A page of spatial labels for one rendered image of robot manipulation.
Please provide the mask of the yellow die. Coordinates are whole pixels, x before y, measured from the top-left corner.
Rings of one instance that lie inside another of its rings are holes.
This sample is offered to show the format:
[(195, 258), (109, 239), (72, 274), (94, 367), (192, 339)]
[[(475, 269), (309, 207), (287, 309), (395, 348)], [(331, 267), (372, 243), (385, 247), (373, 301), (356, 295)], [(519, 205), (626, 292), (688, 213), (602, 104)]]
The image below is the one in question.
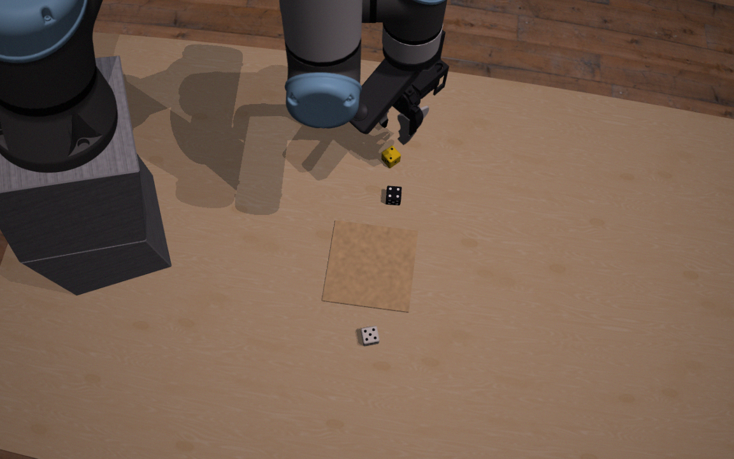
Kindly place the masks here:
[(395, 149), (394, 146), (391, 145), (388, 149), (385, 149), (382, 152), (382, 158), (381, 160), (384, 161), (385, 165), (388, 166), (388, 168), (392, 168), (397, 163), (400, 162), (400, 153), (397, 149)]

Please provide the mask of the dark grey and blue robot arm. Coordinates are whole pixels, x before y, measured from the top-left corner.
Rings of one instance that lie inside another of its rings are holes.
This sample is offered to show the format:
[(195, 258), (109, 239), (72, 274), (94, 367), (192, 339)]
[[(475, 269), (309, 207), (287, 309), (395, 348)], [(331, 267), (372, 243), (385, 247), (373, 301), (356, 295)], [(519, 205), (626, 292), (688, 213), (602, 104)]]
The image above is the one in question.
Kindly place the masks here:
[[(102, 2), (0, 0), (0, 154), (19, 168), (72, 170), (111, 142), (117, 103), (92, 40)], [(369, 134), (420, 71), (384, 59), (361, 86), (362, 23), (383, 22), (385, 52), (419, 64), (439, 50), (447, 0), (279, 3), (289, 114), (308, 127), (350, 122)]]

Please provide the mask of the grey die with black pips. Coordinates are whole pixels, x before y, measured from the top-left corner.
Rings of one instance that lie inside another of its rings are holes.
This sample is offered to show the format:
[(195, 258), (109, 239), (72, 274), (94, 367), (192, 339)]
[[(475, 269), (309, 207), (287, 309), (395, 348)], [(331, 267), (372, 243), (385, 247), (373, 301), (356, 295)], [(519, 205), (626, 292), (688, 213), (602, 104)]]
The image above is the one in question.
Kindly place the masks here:
[(363, 346), (378, 345), (380, 342), (377, 326), (361, 328), (361, 336), (363, 338)]

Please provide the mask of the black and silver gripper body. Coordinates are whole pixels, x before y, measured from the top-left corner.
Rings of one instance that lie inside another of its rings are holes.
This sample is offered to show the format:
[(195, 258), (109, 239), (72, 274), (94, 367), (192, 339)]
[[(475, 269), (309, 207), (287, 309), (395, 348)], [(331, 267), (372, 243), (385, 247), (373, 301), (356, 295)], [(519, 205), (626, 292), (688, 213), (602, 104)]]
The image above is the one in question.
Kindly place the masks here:
[[(430, 91), (434, 89), (433, 95), (436, 96), (436, 94), (441, 91), (442, 88), (445, 88), (449, 65), (441, 61), (441, 52), (444, 41), (445, 30), (442, 30), (439, 50), (437, 51), (436, 55), (432, 56), (430, 60), (427, 60), (426, 62), (421, 62), (419, 64), (406, 64), (403, 62), (399, 62), (391, 58), (391, 56), (389, 56), (384, 50), (385, 59), (387, 60), (387, 62), (389, 62), (390, 65), (394, 66), (396, 69), (400, 69), (403, 71), (420, 71), (420, 75), (417, 76), (417, 78), (410, 84), (408, 88), (406, 88), (406, 91), (404, 91), (404, 93), (398, 98), (398, 101), (395, 102), (395, 104), (393, 105), (393, 107), (396, 108), (399, 113), (402, 113), (404, 115), (409, 114), (411, 111), (410, 105), (415, 104), (419, 106), (421, 99), (428, 95)], [(443, 82), (439, 86), (441, 77), (443, 77)]]

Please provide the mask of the brown square mat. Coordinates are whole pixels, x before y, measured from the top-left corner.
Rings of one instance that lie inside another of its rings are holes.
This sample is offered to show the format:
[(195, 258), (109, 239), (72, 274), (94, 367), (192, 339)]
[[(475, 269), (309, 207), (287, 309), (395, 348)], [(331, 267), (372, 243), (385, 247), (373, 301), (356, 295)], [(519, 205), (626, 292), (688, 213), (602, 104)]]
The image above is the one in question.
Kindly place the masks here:
[(410, 312), (418, 234), (335, 220), (323, 302)]

